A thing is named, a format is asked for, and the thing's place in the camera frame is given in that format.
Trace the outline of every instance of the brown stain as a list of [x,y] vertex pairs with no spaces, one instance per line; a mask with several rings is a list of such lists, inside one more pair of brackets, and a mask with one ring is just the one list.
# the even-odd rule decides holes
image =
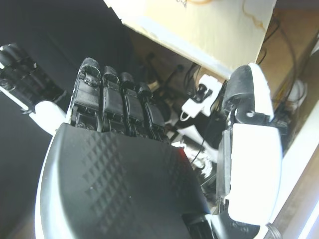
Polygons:
[[253,22],[254,22],[254,24],[255,24],[256,27],[260,27],[261,29],[263,29],[264,32],[266,32],[266,29],[265,29],[265,27],[264,27],[263,22],[262,22],[261,20],[258,20],[253,14],[246,12],[246,10],[245,10],[245,3],[246,3],[246,0],[244,0],[244,1],[243,1],[243,4],[242,4],[243,13],[244,13],[247,17],[250,17],[250,18],[253,20]]
[[196,4],[196,5],[203,5],[203,4],[207,4],[210,3],[213,0],[187,0],[187,3],[192,3],[192,4]]

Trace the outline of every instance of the bright white light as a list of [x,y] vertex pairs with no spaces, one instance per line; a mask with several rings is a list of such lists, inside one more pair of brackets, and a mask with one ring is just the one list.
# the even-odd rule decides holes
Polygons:
[[313,227],[317,217],[319,216],[319,200],[317,201],[317,204],[311,213],[310,217],[308,218],[308,221],[306,222],[303,230],[301,231],[298,239],[306,239],[311,228]]

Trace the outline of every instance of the black backdrop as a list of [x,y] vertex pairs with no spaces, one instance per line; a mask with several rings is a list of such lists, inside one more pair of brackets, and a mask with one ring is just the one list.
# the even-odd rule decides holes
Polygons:
[[[85,57],[137,69],[127,29],[103,0],[1,0],[0,45],[11,42],[70,93]],[[50,139],[0,94],[0,238],[32,213]]]

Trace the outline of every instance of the robotic hand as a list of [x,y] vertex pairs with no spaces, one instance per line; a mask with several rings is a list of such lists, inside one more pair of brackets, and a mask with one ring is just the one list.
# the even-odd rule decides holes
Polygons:
[[[28,114],[39,114],[36,105],[43,101],[59,104],[63,91],[54,97],[38,93],[42,98],[30,101],[34,94],[25,91],[33,87],[26,77],[12,76],[26,72],[34,82],[36,67],[4,62],[8,48],[3,50],[1,91]],[[217,91],[202,86],[193,99],[206,114],[213,103],[227,117],[212,215],[182,148],[169,144],[148,86],[85,59],[66,117],[49,123],[53,139],[38,185],[36,238],[254,238],[269,220],[280,181],[281,144],[270,125],[269,88],[255,64],[238,68],[225,87],[215,85]],[[56,115],[48,113],[40,122]]]

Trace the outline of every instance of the light strip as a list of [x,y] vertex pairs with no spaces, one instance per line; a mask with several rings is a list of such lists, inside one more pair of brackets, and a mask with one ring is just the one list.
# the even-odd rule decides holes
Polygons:
[[298,239],[306,239],[308,237],[308,234],[311,231],[311,228],[313,227],[318,216],[319,216],[319,200],[317,201],[317,204],[316,204],[313,212],[310,214],[310,217],[308,218],[308,220],[307,220],[303,230],[301,231]]

